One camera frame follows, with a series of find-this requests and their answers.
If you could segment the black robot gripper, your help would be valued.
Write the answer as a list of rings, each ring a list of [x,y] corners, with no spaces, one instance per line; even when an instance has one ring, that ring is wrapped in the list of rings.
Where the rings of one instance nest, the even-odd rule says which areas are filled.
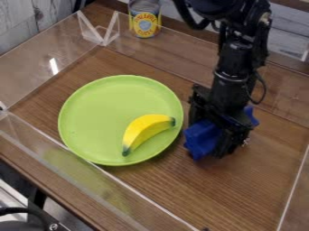
[[[215,122],[219,136],[211,155],[220,159],[232,153],[250,133],[250,126],[220,124],[222,116],[236,115],[251,101],[252,73],[230,75],[224,71],[214,71],[211,87],[193,84],[189,96],[188,125],[202,120]]]

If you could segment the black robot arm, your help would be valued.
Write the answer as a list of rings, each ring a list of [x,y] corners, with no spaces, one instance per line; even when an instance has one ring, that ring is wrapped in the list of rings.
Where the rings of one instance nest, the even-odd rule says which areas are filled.
[[[266,83],[258,69],[266,64],[271,10],[268,0],[191,0],[188,5],[204,24],[220,23],[212,85],[195,84],[188,100],[184,147],[199,160],[232,153],[259,125],[252,107],[262,100],[252,90]]]

